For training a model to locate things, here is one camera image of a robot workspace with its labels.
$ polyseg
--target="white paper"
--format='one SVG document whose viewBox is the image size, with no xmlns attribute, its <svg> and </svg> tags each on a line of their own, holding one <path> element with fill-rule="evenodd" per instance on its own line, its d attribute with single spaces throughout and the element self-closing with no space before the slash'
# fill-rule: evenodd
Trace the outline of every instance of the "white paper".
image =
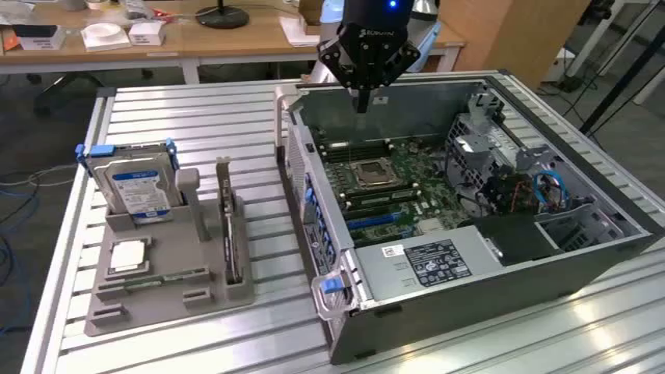
<svg viewBox="0 0 665 374">
<path fill-rule="evenodd" d="M 20 25 L 31 23 L 31 13 L 35 4 L 0 1 L 0 25 Z"/>
<path fill-rule="evenodd" d="M 146 244 L 140 240 L 120 242 L 114 245 L 110 268 L 116 271 L 132 270 L 144 261 Z"/>
<path fill-rule="evenodd" d="M 319 35 L 307 35 L 297 18 L 280 17 L 280 25 L 289 44 L 295 47 L 313 47 L 319 44 Z"/>
</svg>

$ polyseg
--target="metal slat surface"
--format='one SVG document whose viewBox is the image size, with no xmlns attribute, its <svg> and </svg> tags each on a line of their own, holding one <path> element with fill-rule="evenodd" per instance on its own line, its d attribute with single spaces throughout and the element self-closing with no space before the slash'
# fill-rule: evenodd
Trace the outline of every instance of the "metal slat surface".
<svg viewBox="0 0 665 374">
<path fill-rule="evenodd" d="M 665 224 L 661 199 L 512 77 L 495 76 L 621 192 Z M 280 83 L 293 82 L 119 89 L 115 102 L 99 111 L 98 122 L 107 131 L 98 141 L 176 140 L 181 165 L 200 170 L 201 199 L 216 198 L 215 158 L 232 157 L 232 181 L 247 202 L 257 301 L 209 315 L 100 337 L 86 336 L 83 318 L 107 209 L 102 193 L 91 184 L 80 194 L 82 213 L 68 223 L 79 230 L 62 297 L 56 299 L 51 344 L 36 367 L 68 374 L 663 372 L 665 241 L 612 268 L 568 298 L 413 342 L 360 362 L 328 364 L 273 154 L 272 91 Z M 544 142 L 509 106 L 507 126 L 525 144 Z"/>
</svg>

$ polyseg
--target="gray floor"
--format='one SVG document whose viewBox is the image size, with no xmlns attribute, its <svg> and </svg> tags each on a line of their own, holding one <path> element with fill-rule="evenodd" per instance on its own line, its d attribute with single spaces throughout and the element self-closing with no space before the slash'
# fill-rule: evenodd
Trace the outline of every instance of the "gray floor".
<svg viewBox="0 0 665 374">
<path fill-rule="evenodd" d="M 591 33 L 589 27 L 579 27 L 569 45 L 580 49 Z M 592 59 L 597 58 L 604 47 L 619 39 L 620 35 L 609 32 L 599 46 Z M 577 105 L 580 114 L 587 117 L 601 102 L 608 90 L 612 88 L 621 73 L 644 50 L 633 44 L 625 52 L 611 75 L 597 80 L 597 89 L 589 90 Z M 625 98 L 640 88 L 645 80 L 659 71 L 665 58 L 657 56 L 649 66 L 635 80 Z M 307 72 L 304 63 L 283 64 L 281 78 L 297 77 Z M 100 72 L 96 76 L 108 86 L 161 86 L 183 83 L 177 69 L 155 69 L 155 77 L 142 80 L 139 70 Z M 265 79 L 267 67 L 255 66 L 220 66 L 209 67 L 200 71 L 209 81 L 243 81 Z M 14 171 L 36 171 L 50 166 L 74 162 L 74 148 L 86 136 L 87 121 L 92 110 L 95 90 L 86 83 L 78 83 L 67 89 L 63 97 L 71 98 L 67 104 L 59 105 L 50 118 L 36 118 L 32 114 L 31 98 L 58 79 L 58 75 L 46 74 L 44 83 L 32 86 L 23 76 L 14 76 L 6 86 L 0 86 L 0 175 Z M 555 92 L 553 87 L 544 87 Z M 563 96 L 575 100 L 579 92 Z M 568 104 L 561 97 L 545 97 L 545 100 L 559 110 L 565 111 Z M 665 197 L 665 168 L 663 168 L 663 155 L 665 154 L 665 85 L 660 86 L 643 107 L 629 104 L 611 121 L 597 138 L 607 148 L 608 153 L 635 173 L 635 176 L 647 186 Z M 575 114 L 567 116 L 568 120 L 580 125 Z M 62 171 L 46 178 L 43 182 L 55 182 L 72 176 L 71 171 Z M 15 192 L 30 192 L 31 189 L 14 189 Z M 68 198 L 68 186 L 43 188 L 39 191 L 40 207 L 36 215 L 22 226 L 22 230 L 10 235 L 16 257 L 23 265 L 26 277 L 31 286 L 31 307 L 26 318 L 18 325 L 31 325 L 35 317 L 36 306 L 40 299 L 46 275 L 50 268 L 51 255 L 58 239 L 59 225 L 64 214 Z M 14 210 L 20 204 L 19 199 L 0 196 L 0 217 Z M 12 321 L 14 316 L 23 309 L 24 291 L 22 282 L 15 275 L 8 285 L 0 288 L 0 326 Z M 0 336 L 0 372 L 18 372 L 30 332 L 11 332 Z"/>
</svg>

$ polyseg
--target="blue hard drive label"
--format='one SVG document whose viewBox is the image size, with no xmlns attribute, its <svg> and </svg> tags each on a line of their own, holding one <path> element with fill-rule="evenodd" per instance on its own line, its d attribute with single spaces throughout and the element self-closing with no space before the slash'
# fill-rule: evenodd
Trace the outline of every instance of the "blue hard drive label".
<svg viewBox="0 0 665 374">
<path fill-rule="evenodd" d="M 159 188 L 160 175 L 156 170 L 112 175 L 127 212 L 138 224 L 164 221 L 169 217 L 171 204 L 167 193 Z"/>
<path fill-rule="evenodd" d="M 420 284 L 425 287 L 472 275 L 452 240 L 407 248 L 404 253 Z"/>
</svg>

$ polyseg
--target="blue cable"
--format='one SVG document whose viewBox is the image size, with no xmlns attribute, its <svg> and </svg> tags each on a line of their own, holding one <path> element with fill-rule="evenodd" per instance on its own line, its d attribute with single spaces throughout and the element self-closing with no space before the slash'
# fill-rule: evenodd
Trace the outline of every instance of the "blue cable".
<svg viewBox="0 0 665 374">
<path fill-rule="evenodd" d="M 564 179 L 561 178 L 561 175 L 559 175 L 552 170 L 543 170 L 541 172 L 539 172 L 533 176 L 533 193 L 536 195 L 536 198 L 539 199 L 539 201 L 543 204 L 548 205 L 548 199 L 543 196 L 543 192 L 540 192 L 540 190 L 539 190 L 539 177 L 543 176 L 543 175 L 548 175 L 549 177 L 552 177 L 557 181 L 559 187 L 561 188 L 561 200 L 568 205 L 569 198 L 568 198 L 568 190 L 567 190 L 565 184 L 564 184 Z"/>
<path fill-rule="evenodd" d="M 27 198 L 27 199 L 31 200 L 28 203 L 32 203 L 32 209 L 30 210 L 30 212 L 27 214 L 23 215 L 23 217 L 19 218 L 18 222 L 12 226 L 10 226 L 10 228 L 0 229 L 0 233 L 2 234 L 11 234 L 11 233 L 16 232 L 16 230 L 19 229 L 19 227 L 35 215 L 35 213 L 38 211 L 38 208 L 40 207 L 40 198 L 38 196 L 34 196 L 30 193 L 15 193 L 15 192 L 7 192 L 7 191 L 3 191 L 3 190 L 0 190 L 0 195 L 11 196 L 11 197 Z"/>
<path fill-rule="evenodd" d="M 24 319 L 30 319 L 30 314 L 31 314 L 31 288 L 28 287 L 28 280 L 26 278 L 26 274 L 23 273 L 23 268 L 22 264 L 19 263 L 16 256 L 12 251 L 12 247 L 10 246 L 10 241 L 4 238 L 4 236 L 0 236 L 0 239 L 3 240 L 3 247 L 0 247 L 0 251 L 3 251 L 3 254 L 10 257 L 11 261 L 14 262 L 16 266 L 16 271 L 19 273 L 19 277 L 22 279 L 22 283 L 26 286 L 26 303 L 24 303 L 24 313 L 19 314 L 14 320 L 7 324 L 2 329 L 0 329 L 0 337 L 16 326 L 16 323 Z"/>
<path fill-rule="evenodd" d="M 32 203 L 32 208 L 31 210 L 28 211 L 28 213 L 26 213 L 23 215 L 23 217 L 20 217 L 18 220 L 16 220 L 16 223 L 14 225 L 11 225 L 8 228 L 4 228 L 0 230 L 0 234 L 12 234 L 15 233 L 18 230 L 19 230 L 19 227 L 32 218 L 32 216 L 35 215 L 39 207 L 40 207 L 40 199 L 35 196 L 35 198 L 32 199 L 34 203 Z"/>
<path fill-rule="evenodd" d="M 16 268 L 16 272 L 19 274 L 20 282 L 24 284 L 24 287 L 26 287 L 26 303 L 24 303 L 24 306 L 23 306 L 24 310 L 12 319 L 12 321 L 10 323 L 7 323 L 3 326 L 3 328 L 0 328 L 0 337 L 3 337 L 3 335 L 14 327 L 19 326 L 18 324 L 19 324 L 19 322 L 23 319 L 30 319 L 31 318 L 31 288 L 28 286 L 28 280 L 26 278 L 26 274 L 23 273 L 22 264 L 19 263 L 19 260 L 16 258 L 15 253 L 14 253 L 14 250 L 12 250 L 12 247 L 10 245 L 10 241 L 7 240 L 7 238 L 4 237 L 4 235 L 15 232 L 19 229 L 19 227 L 31 219 L 31 217 L 35 215 L 35 213 L 38 211 L 38 208 L 40 207 L 40 199 L 35 195 L 35 193 L 26 194 L 26 193 L 15 193 L 15 192 L 7 192 L 7 191 L 0 190 L 0 195 L 11 196 L 11 197 L 19 197 L 19 198 L 26 198 L 26 199 L 30 200 L 27 203 L 28 204 L 32 203 L 32 209 L 30 210 L 30 212 L 26 213 L 26 214 L 23 214 L 23 216 L 18 219 L 18 221 L 15 222 L 15 224 L 12 226 L 10 226 L 8 228 L 4 228 L 3 230 L 0 230 L 0 239 L 2 239 L 0 240 L 0 253 L 3 254 L 3 257 L 4 257 L 3 263 L 4 263 L 6 259 L 8 259 L 8 261 L 10 261 L 10 269 L 7 271 L 7 276 L 4 277 L 3 284 L 0 284 L 0 287 L 4 286 L 4 284 L 7 282 L 7 279 L 11 276 L 14 268 Z"/>
</svg>

